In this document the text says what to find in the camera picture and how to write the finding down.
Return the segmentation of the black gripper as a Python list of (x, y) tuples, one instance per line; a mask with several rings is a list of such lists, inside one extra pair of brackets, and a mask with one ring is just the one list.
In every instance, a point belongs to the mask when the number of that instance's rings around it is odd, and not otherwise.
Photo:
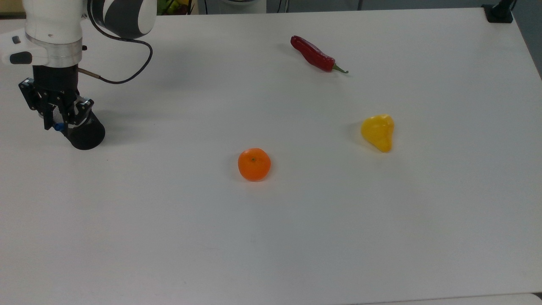
[(79, 127), (87, 121), (94, 102), (89, 99), (81, 102), (77, 88), (79, 83), (79, 66), (77, 64), (55, 68), (33, 66), (33, 77), (19, 83), (19, 89), (28, 107), (43, 116), (43, 127), (49, 130), (54, 126), (55, 105), (60, 105), (65, 115), (65, 123)]

